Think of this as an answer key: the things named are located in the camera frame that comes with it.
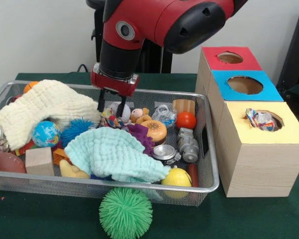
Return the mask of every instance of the light blue towel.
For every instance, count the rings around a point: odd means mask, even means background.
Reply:
[[[124,130],[102,127],[84,132],[65,148],[71,162],[87,174],[109,175],[120,182],[157,182],[170,167],[146,154],[144,146]]]

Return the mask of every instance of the toy hamburger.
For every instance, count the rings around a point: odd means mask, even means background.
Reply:
[[[149,128],[147,136],[153,138],[152,142],[155,146],[165,143],[167,128],[163,123],[156,120],[147,120],[141,123],[141,125]]]

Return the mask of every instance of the yellow box lid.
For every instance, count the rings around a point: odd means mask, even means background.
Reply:
[[[226,102],[226,105],[241,143],[299,144],[299,122],[286,102]],[[252,127],[249,120],[244,119],[247,108],[274,113],[282,119],[283,127],[275,132]]]

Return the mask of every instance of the metal wire basket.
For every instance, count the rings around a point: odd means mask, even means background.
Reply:
[[[27,81],[13,81],[0,88],[0,109],[10,100],[23,93]],[[87,95],[94,100],[99,97],[100,90],[93,86],[69,85],[80,94]],[[122,183],[115,181],[77,179],[60,177],[58,166],[54,166],[56,176],[39,176],[21,173],[0,172],[0,190],[53,194],[74,197],[103,198],[114,187],[128,187],[142,190],[152,202],[162,204],[176,204],[185,206],[199,206],[208,193],[213,192],[219,185],[218,168],[212,133],[210,108],[208,99],[199,94],[167,91],[136,90],[134,95],[127,100],[131,108],[149,108],[154,112],[160,104],[172,104],[174,100],[187,99],[196,102],[197,125],[194,137],[199,144],[197,161],[199,187],[176,187],[161,184]],[[107,95],[106,106],[111,102],[119,101],[114,95]],[[177,148],[177,129],[168,129],[166,143]],[[187,164],[182,160],[176,163],[180,168],[186,169]],[[168,196],[165,192],[173,191]]]

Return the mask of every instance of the black cable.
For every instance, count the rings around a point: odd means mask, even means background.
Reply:
[[[77,69],[76,72],[80,72],[80,70],[81,70],[82,67],[84,67],[85,72],[89,72],[88,68],[87,68],[86,65],[84,65],[84,64],[81,64],[81,65],[79,66],[79,68]]]

